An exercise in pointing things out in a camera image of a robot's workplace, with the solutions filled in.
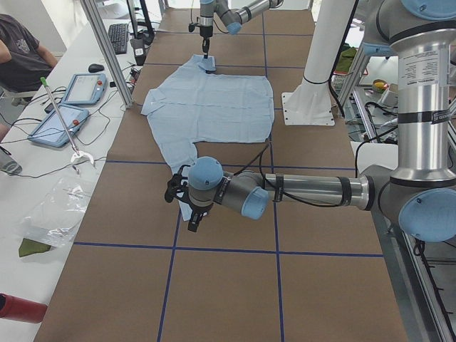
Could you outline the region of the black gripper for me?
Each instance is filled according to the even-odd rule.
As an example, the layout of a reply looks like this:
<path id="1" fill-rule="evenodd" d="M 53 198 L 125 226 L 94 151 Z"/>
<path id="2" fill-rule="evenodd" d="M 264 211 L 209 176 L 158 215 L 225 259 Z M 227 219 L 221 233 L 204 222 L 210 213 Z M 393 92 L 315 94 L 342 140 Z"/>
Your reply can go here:
<path id="1" fill-rule="evenodd" d="M 173 199 L 177 199 L 181 203 L 190 204 L 190 199 L 188 195 L 188 177 L 182 174 L 186 167 L 189 167 L 189 165 L 182 165 L 177 171 L 177 173 L 175 173 L 172 176 L 172 178 L 167 182 L 167 189 L 164 195 L 165 201 L 167 203 L 171 203 Z M 190 232 L 196 232 L 204 215 L 204 210 L 192 210 L 191 217 L 187 225 L 187 229 Z"/>
<path id="2" fill-rule="evenodd" d="M 209 46 L 210 46 L 210 37 L 213 36 L 213 25 L 205 26 L 201 23 L 192 22 L 188 25 L 188 31 L 192 33 L 196 28 L 199 29 L 199 34 L 203 37 L 202 41 L 202 52 L 203 58 L 208 59 L 209 57 Z"/>

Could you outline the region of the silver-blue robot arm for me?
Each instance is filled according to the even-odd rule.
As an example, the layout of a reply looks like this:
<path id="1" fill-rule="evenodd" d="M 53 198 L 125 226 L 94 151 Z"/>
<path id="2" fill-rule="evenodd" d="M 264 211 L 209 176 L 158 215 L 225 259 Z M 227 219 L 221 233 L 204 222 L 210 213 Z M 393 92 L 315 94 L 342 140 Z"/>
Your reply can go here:
<path id="1" fill-rule="evenodd" d="M 257 0 L 240 9 L 229 8 L 228 1 L 200 1 L 199 17 L 189 23 L 189 32 L 199 29 L 202 37 L 203 59 L 209 59 L 210 39 L 213 36 L 215 25 L 214 16 L 217 15 L 227 29 L 228 34 L 235 35 L 241 30 L 242 25 L 269 9 L 277 9 L 283 1 Z"/>
<path id="2" fill-rule="evenodd" d="M 295 201 L 377 212 L 423 242 L 453 238 L 455 173 L 448 164 L 452 112 L 447 97 L 454 39 L 453 1 L 371 1 L 363 50 L 398 57 L 397 145 L 359 144 L 353 178 L 233 174 L 216 159 L 201 157 L 172 176 L 165 200 L 190 206 L 190 231 L 214 204 L 258 219 L 269 201 Z"/>

